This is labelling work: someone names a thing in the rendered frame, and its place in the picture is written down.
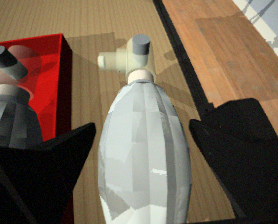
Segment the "red tray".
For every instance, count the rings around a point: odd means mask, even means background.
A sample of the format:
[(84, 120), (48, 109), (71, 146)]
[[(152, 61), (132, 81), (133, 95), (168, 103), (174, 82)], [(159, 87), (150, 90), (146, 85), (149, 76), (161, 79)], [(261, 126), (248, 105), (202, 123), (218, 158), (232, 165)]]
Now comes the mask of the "red tray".
[[(0, 45), (7, 50), (13, 45), (26, 46), (42, 58), (34, 99), (29, 101), (29, 105), (38, 115), (43, 142), (71, 131), (73, 51), (64, 35), (59, 33), (4, 41)], [(73, 193), (60, 224), (74, 224)]]

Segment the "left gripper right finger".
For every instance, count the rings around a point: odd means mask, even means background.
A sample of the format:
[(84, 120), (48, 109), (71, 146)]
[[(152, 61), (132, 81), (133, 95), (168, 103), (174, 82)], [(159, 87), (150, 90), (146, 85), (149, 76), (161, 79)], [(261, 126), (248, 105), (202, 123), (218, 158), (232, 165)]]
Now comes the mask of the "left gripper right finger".
[(278, 138), (265, 140), (197, 119), (189, 131), (239, 217), (264, 215), (278, 195)]

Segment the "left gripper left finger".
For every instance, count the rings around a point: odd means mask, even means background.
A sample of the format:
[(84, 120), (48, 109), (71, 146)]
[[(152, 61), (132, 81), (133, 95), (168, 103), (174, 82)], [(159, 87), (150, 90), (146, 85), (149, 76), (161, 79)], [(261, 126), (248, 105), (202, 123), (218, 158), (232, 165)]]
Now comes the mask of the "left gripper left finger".
[(17, 149), (0, 146), (0, 183), (31, 224), (59, 224), (96, 135), (94, 122)]

